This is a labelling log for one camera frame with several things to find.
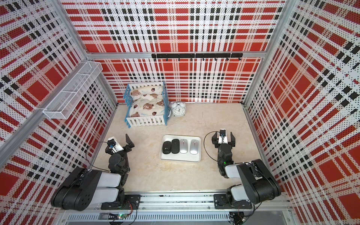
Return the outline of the silver mouse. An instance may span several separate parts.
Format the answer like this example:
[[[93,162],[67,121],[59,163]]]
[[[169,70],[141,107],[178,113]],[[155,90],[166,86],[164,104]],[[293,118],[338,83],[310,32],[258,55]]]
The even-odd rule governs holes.
[[[196,139],[191,140],[190,143],[190,154],[197,155],[199,153],[199,141]]]
[[[188,152],[188,141],[187,139],[180,140],[180,147],[179,147],[181,154],[186,154]]]

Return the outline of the white plastic storage tray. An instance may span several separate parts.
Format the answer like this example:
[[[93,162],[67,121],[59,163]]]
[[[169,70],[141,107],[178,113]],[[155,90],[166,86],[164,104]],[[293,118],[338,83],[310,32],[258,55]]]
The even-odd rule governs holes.
[[[163,154],[162,153],[162,145],[165,141],[172,141],[173,139],[187,139],[188,142],[188,152],[186,154]],[[190,154],[190,143],[191,140],[196,139],[199,141],[199,153],[197,155]],[[179,162],[191,162],[191,163],[198,163],[201,161],[201,138],[197,136],[178,136],[178,135],[165,135],[162,138],[162,144],[160,148],[159,158],[165,161],[179,161]]]

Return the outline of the black mouse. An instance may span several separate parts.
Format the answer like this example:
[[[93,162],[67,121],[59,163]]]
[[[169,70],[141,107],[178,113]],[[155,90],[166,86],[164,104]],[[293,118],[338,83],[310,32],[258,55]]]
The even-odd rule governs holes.
[[[173,139],[171,141],[171,153],[178,154],[180,152],[180,141],[179,139]]]
[[[162,145],[162,153],[163,154],[170,154],[172,152],[172,142],[171,141],[165,141]]]

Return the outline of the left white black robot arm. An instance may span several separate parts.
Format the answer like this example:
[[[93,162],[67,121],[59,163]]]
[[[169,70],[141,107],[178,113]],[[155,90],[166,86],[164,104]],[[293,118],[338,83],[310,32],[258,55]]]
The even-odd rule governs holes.
[[[127,134],[125,137],[125,146],[121,146],[115,137],[108,139],[108,170],[74,169],[52,195],[51,205],[75,211],[83,211],[95,204],[101,204],[105,209],[124,206],[126,200],[123,186],[130,172],[128,153],[135,147]]]

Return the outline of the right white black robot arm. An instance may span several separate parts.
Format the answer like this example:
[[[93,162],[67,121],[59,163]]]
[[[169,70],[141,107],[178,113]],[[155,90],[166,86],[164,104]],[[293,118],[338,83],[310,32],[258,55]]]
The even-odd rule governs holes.
[[[240,179],[241,184],[229,187],[225,193],[225,205],[235,208],[244,202],[257,205],[273,200],[282,193],[280,185],[260,159],[235,163],[232,149],[236,145],[233,134],[227,137],[226,130],[214,132],[211,142],[217,149],[217,167],[222,177]]]

